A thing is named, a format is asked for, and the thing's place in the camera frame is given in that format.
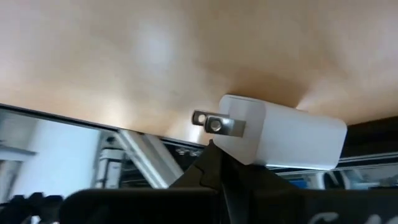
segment white wall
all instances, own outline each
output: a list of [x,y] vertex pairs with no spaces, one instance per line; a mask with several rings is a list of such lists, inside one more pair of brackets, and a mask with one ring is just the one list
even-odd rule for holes
[[23,163],[11,195],[66,197],[90,188],[99,138],[94,129],[40,120],[28,146],[37,154]]

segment black object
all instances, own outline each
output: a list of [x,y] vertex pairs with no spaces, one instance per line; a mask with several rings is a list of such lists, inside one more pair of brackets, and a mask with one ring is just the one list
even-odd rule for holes
[[34,193],[29,198],[15,195],[8,203],[0,206],[0,223],[30,223],[33,216],[40,218],[41,224],[58,221],[58,209],[63,202],[59,195],[43,196],[43,193]]
[[387,223],[398,215],[397,199],[390,189],[301,190],[210,141],[167,190],[84,190],[59,215],[61,223]]

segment black frame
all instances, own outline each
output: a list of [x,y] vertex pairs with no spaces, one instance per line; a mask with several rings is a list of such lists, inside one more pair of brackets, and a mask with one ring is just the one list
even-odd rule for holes
[[[118,131],[117,127],[91,123],[88,121],[35,110],[28,110],[16,106],[0,104],[0,110],[33,118],[99,129],[101,131]],[[339,163],[338,168],[398,163],[398,138],[396,136],[398,136],[398,116],[349,125],[343,146],[343,152],[341,153],[341,162]],[[159,137],[164,144],[169,146],[184,147],[187,149],[203,149],[205,147],[191,142],[161,136]],[[303,169],[270,169],[276,173],[298,173],[305,171]]]

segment white power adapter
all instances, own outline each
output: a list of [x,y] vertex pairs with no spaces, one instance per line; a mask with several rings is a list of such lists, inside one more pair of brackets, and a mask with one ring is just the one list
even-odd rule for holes
[[222,97],[219,114],[195,111],[192,123],[245,165],[321,170],[337,166],[347,132],[340,119],[233,95]]

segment metal prong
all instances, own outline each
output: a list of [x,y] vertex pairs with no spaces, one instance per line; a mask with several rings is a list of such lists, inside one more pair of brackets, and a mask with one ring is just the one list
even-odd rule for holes
[[229,116],[225,115],[225,114],[210,113],[210,112],[206,112],[206,111],[195,110],[192,114],[192,124],[204,126],[207,117],[210,115],[219,116],[219,117],[223,117],[223,118],[229,118]]
[[209,115],[204,128],[207,133],[211,134],[242,137],[245,125],[245,121]]

